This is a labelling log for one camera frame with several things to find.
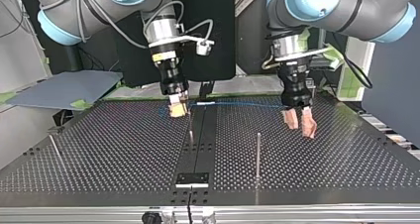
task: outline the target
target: metal rod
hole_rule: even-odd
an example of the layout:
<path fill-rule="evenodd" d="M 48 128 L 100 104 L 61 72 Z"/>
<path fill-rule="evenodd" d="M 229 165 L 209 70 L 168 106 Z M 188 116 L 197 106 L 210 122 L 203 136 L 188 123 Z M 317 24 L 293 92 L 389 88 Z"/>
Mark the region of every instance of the metal rod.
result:
<path fill-rule="evenodd" d="M 323 49 L 325 46 L 325 40 L 327 39 L 327 31 L 325 29 L 319 30 L 318 38 L 318 49 Z"/>
<path fill-rule="evenodd" d="M 50 140 L 52 141 L 53 149 L 55 150 L 56 154 L 61 158 L 61 154 L 59 153 L 58 146 L 56 145 L 55 139 L 53 138 L 52 134 L 49 134 Z"/>
<path fill-rule="evenodd" d="M 257 133 L 257 182 L 260 182 L 260 165 L 261 165 L 261 151 L 262 151 L 262 134 Z"/>

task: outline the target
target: black cable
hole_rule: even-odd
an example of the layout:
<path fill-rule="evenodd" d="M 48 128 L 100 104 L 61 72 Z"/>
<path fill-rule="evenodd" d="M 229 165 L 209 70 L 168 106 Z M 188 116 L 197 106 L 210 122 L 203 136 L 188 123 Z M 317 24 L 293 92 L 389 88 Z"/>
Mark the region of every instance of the black cable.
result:
<path fill-rule="evenodd" d="M 21 8 L 21 21 L 19 22 L 19 25 L 14 30 L 10 31 L 9 33 L 0 36 L 0 39 L 2 39 L 4 37 L 7 37 L 7 36 L 15 33 L 16 31 L 18 31 L 18 29 L 22 26 L 22 24 L 24 23 L 24 21 L 25 21 L 25 16 L 24 16 L 24 13 L 23 13 L 23 5 L 22 5 L 22 8 Z"/>
<path fill-rule="evenodd" d="M 357 64 L 355 64 L 353 61 L 351 61 L 347 57 L 345 51 L 343 51 L 342 48 L 340 47 L 339 41 L 337 40 L 337 36 L 336 36 L 335 33 L 333 33 L 333 38 L 334 38 L 334 41 L 337 44 L 337 47 L 338 47 L 339 51 L 343 53 L 344 61 L 349 66 L 350 70 L 355 75 L 355 77 L 358 79 L 358 81 L 365 88 L 372 89 L 373 88 L 373 83 L 371 82 L 370 78 L 368 78 L 368 76 L 365 74 L 365 72 Z"/>
<path fill-rule="evenodd" d="M 328 78 L 327 73 L 324 70 L 322 70 L 322 73 L 323 73 L 325 79 L 327 79 L 328 85 L 330 86 L 331 90 L 333 90 L 334 96 L 338 97 L 337 91 L 336 91 L 336 89 L 334 89 L 333 83 Z"/>
<path fill-rule="evenodd" d="M 189 192 L 189 197 L 188 197 L 188 203 L 186 206 L 186 209 L 188 211 L 188 220 L 189 220 L 189 224 L 193 224 L 194 221 L 192 220 L 192 212 L 191 212 L 191 191 Z"/>
<path fill-rule="evenodd" d="M 298 26 L 298 27 L 284 27 L 284 28 L 273 28 L 269 24 L 266 25 L 266 28 L 271 32 L 276 32 L 278 35 L 268 35 L 266 40 L 276 40 L 289 36 L 302 34 L 307 26 Z"/>
<path fill-rule="evenodd" d="M 81 47 L 78 47 L 78 49 L 90 60 L 90 62 L 92 64 L 91 67 L 90 67 L 90 69 L 93 69 L 94 66 L 96 66 L 100 70 L 105 71 L 105 66 L 104 66 L 104 64 L 102 63 L 102 61 L 99 58 L 93 56 L 92 54 L 90 54 L 89 52 L 85 51 Z"/>

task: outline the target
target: wire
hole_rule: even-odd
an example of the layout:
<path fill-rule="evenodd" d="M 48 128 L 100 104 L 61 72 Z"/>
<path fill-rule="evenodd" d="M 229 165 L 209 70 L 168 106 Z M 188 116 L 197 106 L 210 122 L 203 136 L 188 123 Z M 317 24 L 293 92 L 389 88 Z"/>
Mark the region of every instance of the wire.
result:
<path fill-rule="evenodd" d="M 40 8 L 41 10 L 48 10 L 51 8 L 55 8 L 56 6 L 61 5 L 64 1 L 65 0 L 58 0 L 55 3 L 51 3 L 50 5 L 47 5 L 47 6 L 40 5 Z"/>
<path fill-rule="evenodd" d="M 81 19 L 80 0 L 76 0 L 76 14 L 77 14 L 77 27 L 80 33 L 80 38 L 84 43 L 86 43 L 86 37 L 84 36 L 83 21 Z"/>
<path fill-rule="evenodd" d="M 99 12 L 104 16 L 104 18 L 108 21 L 108 23 L 123 37 L 125 38 L 130 44 L 132 44 L 135 47 L 138 47 L 140 49 L 148 49 L 149 47 L 147 46 L 143 46 L 140 45 L 136 42 L 134 42 L 129 36 L 127 36 L 113 21 L 112 19 L 108 16 L 108 14 L 101 8 L 101 6 L 99 5 L 98 2 L 96 2 L 96 0 L 89 0 L 91 1 L 96 8 L 99 10 Z"/>
<path fill-rule="evenodd" d="M 18 31 L 18 29 L 22 26 L 22 24 L 24 23 L 24 20 L 25 20 L 25 17 L 24 17 L 24 14 L 22 13 L 22 11 L 21 11 L 21 21 L 19 22 L 19 24 L 18 24 L 18 26 L 15 28 L 15 29 L 13 29 L 12 31 L 10 31 L 9 33 L 6 33 L 6 34 L 3 34 L 3 35 L 1 35 L 0 36 L 0 39 L 2 39 L 2 38 L 4 38 L 4 37 L 7 37 L 7 36 L 9 36 L 9 35 L 11 35 L 11 34 L 13 34 L 13 33 L 15 33 L 16 31 Z"/>
<path fill-rule="evenodd" d="M 268 52 L 265 55 L 265 58 L 268 55 L 269 55 L 269 58 L 262 63 L 262 69 L 268 70 L 268 69 L 272 69 L 272 68 L 281 66 L 280 62 L 272 63 L 272 60 L 274 59 L 272 47 L 269 48 Z"/>
<path fill-rule="evenodd" d="M 336 89 L 333 88 L 333 83 L 328 78 L 327 73 L 324 70 L 322 70 L 322 73 L 323 73 L 325 79 L 327 79 L 328 85 L 330 86 L 331 90 L 333 91 L 334 96 L 338 97 L 337 91 L 336 91 Z"/>
<path fill-rule="evenodd" d="M 0 4 L 2 4 L 3 5 L 3 7 L 6 9 L 6 11 L 7 11 L 7 13 L 12 17 L 12 19 L 13 20 L 15 20 L 15 22 L 17 23 L 17 24 L 19 24 L 20 23 L 20 21 L 15 17 L 15 15 L 12 13 L 12 11 L 10 11 L 10 9 L 7 7 L 7 5 L 5 4 L 5 3 L 3 3 L 2 1 L 0 1 Z M 19 10 L 19 12 L 21 13 L 21 14 L 24 14 L 24 12 L 22 12 L 21 10 L 20 10 L 20 8 L 18 7 L 18 10 Z M 27 32 L 28 34 L 30 34 L 31 32 L 26 28 L 26 27 L 24 27 L 24 25 L 21 25 L 21 27 L 22 27 L 22 29 L 23 30 L 25 30 L 25 32 Z"/>
<path fill-rule="evenodd" d="M 289 36 L 299 35 L 302 34 L 307 26 L 298 26 L 298 27 L 284 27 L 284 28 L 273 28 L 269 24 L 266 25 L 266 28 L 271 32 L 276 32 L 276 35 L 272 33 L 268 35 L 265 39 L 266 40 L 277 40 Z"/>
<path fill-rule="evenodd" d="M 192 32 L 192 31 L 194 31 L 194 30 L 196 30 L 196 29 L 198 29 L 198 28 L 200 28 L 201 26 L 206 25 L 206 24 L 208 24 L 208 25 L 209 25 L 209 29 L 207 30 L 207 35 L 206 35 L 206 38 L 204 39 L 205 41 L 207 41 L 207 40 L 209 40 L 209 38 L 210 38 L 210 36 L 211 36 L 211 33 L 213 32 L 213 25 L 214 25 L 214 23 L 213 23 L 213 20 L 212 20 L 212 19 L 206 19 L 206 20 L 204 20 L 203 22 L 201 22 L 201 23 L 199 23 L 199 24 L 195 25 L 194 27 L 192 27 L 192 28 L 190 28 L 190 29 L 186 30 L 186 31 L 185 31 L 185 34 L 188 34 L 188 33 Z"/>
<path fill-rule="evenodd" d="M 120 60 L 118 59 L 110 68 L 108 71 L 112 71 L 112 69 L 117 66 L 120 63 Z"/>
<path fill-rule="evenodd" d="M 242 102 L 203 102 L 190 104 L 190 107 L 195 106 L 252 106 L 252 107 L 262 107 L 262 108 L 284 108 L 280 105 L 269 105 L 269 104 L 259 104 L 259 103 L 242 103 Z"/>
<path fill-rule="evenodd" d="M 337 36 L 334 33 L 333 33 L 333 38 L 334 38 L 334 41 L 337 44 L 337 47 L 338 47 L 339 51 L 343 52 L 342 48 L 340 47 Z M 347 57 L 346 53 L 343 53 L 343 57 L 344 57 L 344 60 L 345 60 L 346 64 L 349 66 L 350 70 L 355 75 L 355 77 L 358 79 L 358 81 L 365 88 L 372 89 L 373 88 L 373 83 L 371 82 L 370 78 L 365 74 L 365 72 L 357 64 L 355 64 L 353 61 L 351 61 Z"/>
<path fill-rule="evenodd" d="M 192 212 L 191 212 L 191 191 L 189 192 L 189 197 L 188 197 L 188 204 L 186 206 L 186 209 L 188 211 L 188 220 L 189 220 L 189 224 L 193 224 L 194 221 L 192 220 Z"/>
<path fill-rule="evenodd" d="M 154 12 L 154 14 L 148 19 L 148 21 L 145 23 L 144 27 L 143 27 L 143 34 L 145 35 L 145 37 L 148 37 L 147 34 L 147 30 L 149 28 L 149 26 L 151 25 L 151 23 L 154 21 L 154 19 L 161 13 L 161 11 L 163 11 L 165 8 L 171 6 L 171 5 L 175 5 L 178 4 L 179 6 L 181 6 L 181 12 L 180 15 L 178 17 L 178 20 L 176 21 L 176 23 L 180 23 L 180 21 L 182 20 L 183 14 L 184 14 L 184 10 L 185 10 L 185 6 L 184 4 L 179 1 L 179 0 L 174 0 L 171 2 L 166 3 L 165 5 L 161 6 L 157 11 Z"/>
<path fill-rule="evenodd" d="M 90 69 L 93 69 L 94 66 L 98 67 L 100 70 L 104 70 L 105 71 L 105 66 L 102 63 L 102 61 L 93 56 L 92 54 L 90 54 L 89 52 L 85 51 L 83 48 L 78 47 L 78 49 L 90 60 L 92 66 L 90 67 Z"/>

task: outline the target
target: gray plate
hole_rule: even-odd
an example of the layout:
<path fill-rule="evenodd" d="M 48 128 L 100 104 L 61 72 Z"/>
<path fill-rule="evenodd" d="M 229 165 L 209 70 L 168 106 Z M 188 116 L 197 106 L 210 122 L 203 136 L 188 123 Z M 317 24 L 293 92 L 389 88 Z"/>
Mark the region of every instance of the gray plate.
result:
<path fill-rule="evenodd" d="M 200 143 L 197 172 L 212 173 L 208 205 L 420 203 L 420 163 L 383 134 L 332 99 L 315 100 L 315 140 L 290 131 L 278 97 L 217 100 Z M 257 183 L 257 135 L 262 134 L 261 180 Z"/>
<path fill-rule="evenodd" d="M 312 141 L 285 127 L 276 96 L 217 102 L 192 121 L 164 101 L 100 103 L 56 137 L 62 158 L 44 141 L 0 171 L 0 206 L 186 205 L 176 175 L 194 171 L 211 177 L 198 206 L 420 203 L 419 162 L 342 103 L 315 100 Z"/>

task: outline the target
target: black backdrop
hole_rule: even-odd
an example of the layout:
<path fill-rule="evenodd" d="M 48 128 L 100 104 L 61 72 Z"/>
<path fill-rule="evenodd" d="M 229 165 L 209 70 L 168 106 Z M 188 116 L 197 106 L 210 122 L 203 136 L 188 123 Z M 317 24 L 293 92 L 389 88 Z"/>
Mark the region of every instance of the black backdrop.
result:
<path fill-rule="evenodd" d="M 149 50 L 138 49 L 129 44 L 113 29 L 97 33 L 87 44 L 64 47 L 49 39 L 37 21 L 38 0 L 23 0 L 31 16 L 31 21 L 46 55 L 51 59 L 52 73 L 75 71 L 81 68 L 92 69 L 86 54 L 79 54 L 82 48 L 97 58 L 104 70 L 111 68 L 122 71 L 128 86 L 135 87 L 160 81 L 158 70 L 152 63 Z M 210 56 L 197 56 L 195 46 L 185 48 L 184 73 L 193 81 L 225 80 L 235 76 L 235 2 L 234 0 L 181 0 L 185 4 L 182 22 L 188 29 L 205 19 L 215 22 L 211 40 L 216 46 Z M 136 42 L 146 44 L 143 35 L 143 22 L 140 13 L 134 13 L 117 24 Z M 206 27 L 195 33 L 205 35 Z"/>

